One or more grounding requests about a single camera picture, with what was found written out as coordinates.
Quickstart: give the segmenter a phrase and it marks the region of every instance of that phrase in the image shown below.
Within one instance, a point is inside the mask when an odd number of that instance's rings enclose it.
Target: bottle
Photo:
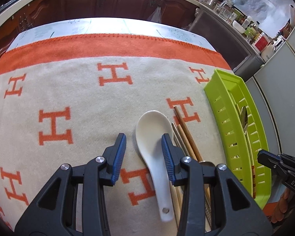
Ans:
[[[251,21],[252,21],[252,17],[248,16],[248,17],[245,19],[244,23],[242,24],[242,27],[246,29],[247,26],[249,26],[249,24],[250,24]]]
[[[255,37],[258,34],[259,30],[259,22],[257,21],[256,23],[252,23],[249,27],[247,27],[246,31],[244,34],[248,34],[249,32]]]

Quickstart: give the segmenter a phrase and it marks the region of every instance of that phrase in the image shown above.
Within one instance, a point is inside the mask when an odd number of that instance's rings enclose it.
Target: white tabletop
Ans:
[[[212,51],[202,36],[159,23],[125,18],[83,18],[65,20],[35,27],[20,33],[8,51],[26,44],[74,34],[139,34],[187,42]]]

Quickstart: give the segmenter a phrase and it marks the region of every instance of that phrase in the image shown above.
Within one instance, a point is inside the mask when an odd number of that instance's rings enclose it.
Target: white plastic bag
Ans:
[[[147,18],[147,21],[162,23],[161,7],[157,7],[155,11]]]

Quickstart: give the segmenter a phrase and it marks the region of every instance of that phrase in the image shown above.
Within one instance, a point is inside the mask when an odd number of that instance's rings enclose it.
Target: silver bolt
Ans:
[[[218,167],[219,170],[223,170],[223,171],[227,169],[227,166],[225,164],[222,164],[222,163],[217,165],[217,167]]]
[[[191,162],[191,158],[189,156],[183,157],[183,162],[189,163]]]
[[[165,213],[165,214],[167,214],[169,212],[169,208],[163,208],[162,209],[162,212]]]
[[[98,163],[102,163],[102,162],[104,162],[104,160],[105,160],[105,158],[103,157],[103,156],[98,156],[98,157],[96,157],[96,162],[98,162]]]
[[[60,166],[60,168],[61,168],[62,170],[67,170],[68,168],[70,168],[70,165],[69,165],[68,163],[64,163],[64,164],[62,164],[62,165]]]

